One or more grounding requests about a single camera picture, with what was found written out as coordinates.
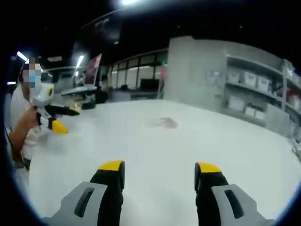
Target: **person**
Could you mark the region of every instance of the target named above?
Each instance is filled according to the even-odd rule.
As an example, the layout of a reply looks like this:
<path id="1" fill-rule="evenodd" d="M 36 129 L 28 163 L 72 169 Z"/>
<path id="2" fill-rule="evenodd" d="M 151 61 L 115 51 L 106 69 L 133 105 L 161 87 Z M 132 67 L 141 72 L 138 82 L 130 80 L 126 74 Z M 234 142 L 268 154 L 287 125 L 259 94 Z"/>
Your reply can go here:
<path id="1" fill-rule="evenodd" d="M 21 160 L 20 154 L 26 137 L 29 131 L 37 126 L 37 112 L 32 106 L 22 114 L 13 130 L 9 131 L 9 129 L 6 128 L 7 137 L 9 140 L 8 144 L 10 145 L 8 154 L 11 156 L 11 160 L 15 162 Z"/>
<path id="2" fill-rule="evenodd" d="M 22 66 L 18 86 L 16 87 L 13 96 L 11 98 L 10 106 L 10 119 L 11 128 L 14 131 L 19 124 L 19 120 L 22 115 L 31 108 L 30 98 L 31 98 L 31 88 L 35 87 L 36 79 L 40 79 L 41 76 L 41 66 L 37 59 L 30 58 Z M 36 145 L 39 134 L 41 133 L 41 127 L 31 128 L 26 135 L 23 148 L 21 150 L 22 159 L 25 165 L 30 166 L 30 161 L 32 159 L 32 151 Z"/>
<path id="3" fill-rule="evenodd" d="M 26 110 L 13 130 L 5 125 L 5 138 L 8 152 L 8 161 L 13 167 L 13 178 L 15 179 L 20 192 L 27 198 L 29 201 L 29 171 L 28 168 L 24 165 L 20 165 L 22 162 L 21 150 L 25 144 L 26 137 L 29 131 L 32 128 L 37 127 L 38 119 L 37 112 L 32 106 Z"/>
<path id="4" fill-rule="evenodd" d="M 83 86 L 85 84 L 85 78 L 86 78 L 86 71 L 83 71 L 81 77 L 79 78 L 79 80 L 76 82 L 76 86 Z"/>
<path id="5" fill-rule="evenodd" d="M 96 103 L 103 104 L 109 99 L 109 82 L 108 76 L 103 75 L 99 87 L 96 91 Z"/>
<path id="6" fill-rule="evenodd" d="M 101 91 L 108 92 L 109 81 L 108 81 L 108 76 L 107 75 L 102 76 L 102 81 L 101 81 L 101 84 L 99 84 L 99 85 L 101 86 Z"/>

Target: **computer monitor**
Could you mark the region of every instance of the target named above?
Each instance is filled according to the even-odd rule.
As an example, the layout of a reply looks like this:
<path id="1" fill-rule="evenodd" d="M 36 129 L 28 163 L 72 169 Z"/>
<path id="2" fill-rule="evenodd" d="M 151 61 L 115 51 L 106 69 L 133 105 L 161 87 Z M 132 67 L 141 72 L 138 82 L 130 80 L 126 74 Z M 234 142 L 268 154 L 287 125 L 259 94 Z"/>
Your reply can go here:
<path id="1" fill-rule="evenodd" d="M 97 68 L 86 72 L 85 85 L 95 85 Z"/>
<path id="2" fill-rule="evenodd" d="M 99 63 L 101 60 L 102 55 L 98 55 L 97 57 L 93 58 L 88 66 L 87 66 L 87 71 L 85 75 L 85 86 L 95 86 L 95 80 L 99 68 Z"/>
<path id="3" fill-rule="evenodd" d="M 141 79 L 140 90 L 143 91 L 158 91 L 159 79 Z"/>

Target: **desk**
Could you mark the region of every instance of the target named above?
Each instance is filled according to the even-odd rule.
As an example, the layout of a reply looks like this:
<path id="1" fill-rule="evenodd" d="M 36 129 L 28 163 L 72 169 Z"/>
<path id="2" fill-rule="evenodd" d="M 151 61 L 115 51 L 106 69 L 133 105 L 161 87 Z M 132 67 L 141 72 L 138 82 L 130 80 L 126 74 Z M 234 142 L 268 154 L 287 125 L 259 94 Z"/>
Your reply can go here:
<path id="1" fill-rule="evenodd" d="M 61 92 L 62 96 L 72 95 L 72 94 L 82 94 L 82 93 L 95 93 L 97 87 L 94 85 L 84 85 L 75 87 L 72 89 L 67 89 Z"/>
<path id="2" fill-rule="evenodd" d="M 176 129 L 151 126 L 161 117 Z M 120 225 L 197 226 L 194 163 L 219 166 L 228 182 L 276 218 L 301 178 L 301 165 L 287 139 L 227 115 L 164 100 L 98 105 L 63 117 L 67 135 L 38 146 L 30 170 L 30 197 L 42 217 L 108 160 L 126 162 Z"/>
<path id="3" fill-rule="evenodd" d="M 120 90 L 115 89 L 111 92 L 111 102 L 122 102 L 138 99 L 156 99 L 157 91 L 141 91 L 141 90 Z"/>

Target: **ceiling light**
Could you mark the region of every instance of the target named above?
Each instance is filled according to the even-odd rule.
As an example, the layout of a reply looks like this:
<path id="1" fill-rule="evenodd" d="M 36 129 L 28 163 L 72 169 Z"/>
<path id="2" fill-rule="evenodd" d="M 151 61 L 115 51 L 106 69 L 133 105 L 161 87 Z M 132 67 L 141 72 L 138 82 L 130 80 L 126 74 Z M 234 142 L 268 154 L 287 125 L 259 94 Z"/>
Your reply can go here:
<path id="1" fill-rule="evenodd" d="M 133 4 L 133 3 L 136 3 L 138 0 L 123 0 L 122 1 L 122 4 L 123 5 L 130 5 L 130 4 Z"/>
<path id="2" fill-rule="evenodd" d="M 20 51 L 17 52 L 18 57 L 20 57 L 22 60 L 27 61 L 28 58 L 24 56 Z"/>
<path id="3" fill-rule="evenodd" d="M 56 62 L 56 61 L 62 61 L 63 60 L 63 58 L 61 56 L 48 57 L 47 59 L 50 62 Z"/>
<path id="4" fill-rule="evenodd" d="M 7 84 L 8 84 L 8 85 L 15 85 L 16 82 L 15 82 L 15 81 L 8 81 Z"/>
<path id="5" fill-rule="evenodd" d="M 78 60 L 77 64 L 76 64 L 76 67 L 77 67 L 77 68 L 80 66 L 80 64 L 81 64 L 81 62 L 83 61 L 83 59 L 84 59 L 84 55 L 81 55 L 81 56 L 79 57 L 79 60 Z"/>

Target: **gray wall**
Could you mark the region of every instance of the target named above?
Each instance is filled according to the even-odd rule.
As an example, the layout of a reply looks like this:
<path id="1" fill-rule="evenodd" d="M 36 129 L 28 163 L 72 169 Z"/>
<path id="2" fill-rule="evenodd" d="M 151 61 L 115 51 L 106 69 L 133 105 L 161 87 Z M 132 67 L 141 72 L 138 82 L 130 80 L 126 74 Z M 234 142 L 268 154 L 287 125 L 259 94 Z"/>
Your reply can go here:
<path id="1" fill-rule="evenodd" d="M 60 78 L 57 83 L 54 83 L 55 93 L 62 92 L 63 90 L 73 88 L 73 77 L 70 78 Z"/>
<path id="2" fill-rule="evenodd" d="M 244 57 L 281 69 L 282 59 L 248 45 L 194 40 L 190 36 L 170 40 L 164 99 L 218 111 L 226 80 L 226 55 Z"/>

